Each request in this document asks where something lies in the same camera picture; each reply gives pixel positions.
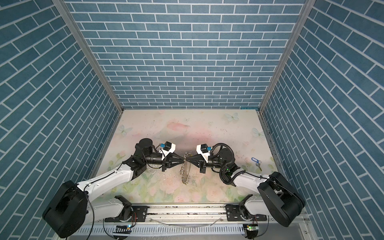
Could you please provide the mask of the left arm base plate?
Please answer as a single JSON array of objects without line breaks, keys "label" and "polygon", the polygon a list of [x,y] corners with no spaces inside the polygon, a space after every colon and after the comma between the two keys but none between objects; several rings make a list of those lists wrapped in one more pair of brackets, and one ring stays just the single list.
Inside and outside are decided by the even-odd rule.
[{"label": "left arm base plate", "polygon": [[148,212],[148,206],[131,206],[124,208],[122,212],[114,218],[106,218],[107,223],[138,223],[145,222]]}]

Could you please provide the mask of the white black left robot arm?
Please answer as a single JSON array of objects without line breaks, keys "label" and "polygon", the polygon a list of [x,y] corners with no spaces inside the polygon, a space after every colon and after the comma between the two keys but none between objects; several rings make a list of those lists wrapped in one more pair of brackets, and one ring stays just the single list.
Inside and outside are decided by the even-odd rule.
[{"label": "white black left robot arm", "polygon": [[93,201],[111,189],[139,177],[148,166],[158,166],[163,171],[184,163],[184,158],[175,153],[176,146],[170,142],[156,151],[151,139],[144,138],[135,145],[135,152],[118,167],[102,175],[79,183],[63,183],[46,209],[43,219],[60,238],[74,234],[86,223],[115,219],[120,222],[137,222],[132,203],[123,196],[94,204]]}]

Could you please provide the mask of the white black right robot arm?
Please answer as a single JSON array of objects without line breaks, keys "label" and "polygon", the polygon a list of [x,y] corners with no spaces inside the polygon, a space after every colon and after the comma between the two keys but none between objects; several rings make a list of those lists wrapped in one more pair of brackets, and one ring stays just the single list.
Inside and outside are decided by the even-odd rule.
[{"label": "white black right robot arm", "polygon": [[198,145],[197,154],[186,157],[185,161],[200,168],[202,173],[206,168],[216,168],[224,184],[259,194],[262,202],[250,194],[239,203],[240,215],[246,221],[255,215],[265,215],[288,227],[306,205],[303,197],[279,172],[256,175],[237,166],[235,153],[226,144],[219,143],[213,147]]}]

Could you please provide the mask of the large metal keyring band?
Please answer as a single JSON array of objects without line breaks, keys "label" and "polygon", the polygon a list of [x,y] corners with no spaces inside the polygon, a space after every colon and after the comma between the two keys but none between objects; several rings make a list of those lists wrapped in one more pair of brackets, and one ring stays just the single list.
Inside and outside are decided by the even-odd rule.
[{"label": "large metal keyring band", "polygon": [[191,163],[187,161],[187,158],[191,157],[192,153],[191,152],[186,152],[184,154],[184,163],[181,167],[180,170],[180,175],[182,176],[182,183],[186,185],[189,181],[190,178],[190,170],[191,170]]}]

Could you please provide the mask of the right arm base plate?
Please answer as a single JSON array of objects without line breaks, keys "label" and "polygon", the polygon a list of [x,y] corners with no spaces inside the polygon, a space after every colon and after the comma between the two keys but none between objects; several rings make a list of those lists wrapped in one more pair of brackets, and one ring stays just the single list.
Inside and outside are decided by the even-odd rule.
[{"label": "right arm base plate", "polygon": [[266,215],[251,215],[245,209],[245,207],[239,205],[227,204],[225,205],[225,211],[228,222],[240,222],[240,221],[267,221]]}]

